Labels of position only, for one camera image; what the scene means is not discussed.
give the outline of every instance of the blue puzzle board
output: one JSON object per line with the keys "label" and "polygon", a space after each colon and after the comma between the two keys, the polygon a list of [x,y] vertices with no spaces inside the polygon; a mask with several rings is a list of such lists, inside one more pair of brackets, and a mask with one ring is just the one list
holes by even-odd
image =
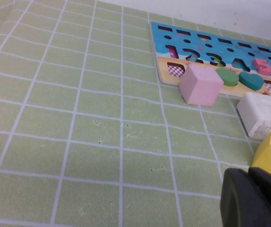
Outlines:
{"label": "blue puzzle board", "polygon": [[271,66],[271,47],[224,36],[151,22],[156,55],[170,58],[167,46],[176,48],[179,59],[202,60],[217,64],[215,56],[228,67],[240,68],[235,59],[243,60],[250,72],[255,71],[253,60],[265,59]]}

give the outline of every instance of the number puzzle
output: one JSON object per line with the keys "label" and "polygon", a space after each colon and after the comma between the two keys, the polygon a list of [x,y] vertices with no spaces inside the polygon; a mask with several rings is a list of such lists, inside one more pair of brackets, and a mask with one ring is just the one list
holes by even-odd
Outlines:
{"label": "number puzzle", "polygon": [[150,32],[163,83],[179,85],[189,64],[205,64],[237,75],[247,72],[235,86],[224,85],[222,94],[242,97],[246,92],[257,92],[271,96],[271,47],[157,22],[151,22]]}

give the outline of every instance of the pink cube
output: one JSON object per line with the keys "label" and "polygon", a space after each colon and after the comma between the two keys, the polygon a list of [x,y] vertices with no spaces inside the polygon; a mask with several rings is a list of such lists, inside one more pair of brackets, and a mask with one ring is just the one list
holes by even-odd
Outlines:
{"label": "pink cube", "polygon": [[223,84],[212,67],[188,65],[179,90],[187,104],[212,106]]}

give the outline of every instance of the printed number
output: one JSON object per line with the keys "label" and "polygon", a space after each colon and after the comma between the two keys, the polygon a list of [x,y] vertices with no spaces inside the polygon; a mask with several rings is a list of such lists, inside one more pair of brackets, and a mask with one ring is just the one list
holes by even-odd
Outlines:
{"label": "printed number", "polygon": [[253,60],[253,66],[257,69],[258,73],[265,76],[271,75],[271,66],[268,64],[267,60],[255,58]]}

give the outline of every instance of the wooden puzzle board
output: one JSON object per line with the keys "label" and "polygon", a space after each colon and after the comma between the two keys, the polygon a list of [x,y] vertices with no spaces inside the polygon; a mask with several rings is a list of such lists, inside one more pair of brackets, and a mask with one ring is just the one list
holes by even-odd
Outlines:
{"label": "wooden puzzle board", "polygon": [[[253,66],[255,58],[267,60],[271,66],[271,47],[264,45],[158,22],[151,22],[150,32],[159,77],[166,84],[179,85],[189,64],[226,67],[236,74],[259,74]],[[260,90],[253,91],[238,82],[234,87],[223,86],[221,94],[242,97],[252,91],[271,96],[271,75],[259,75],[265,81]]]}

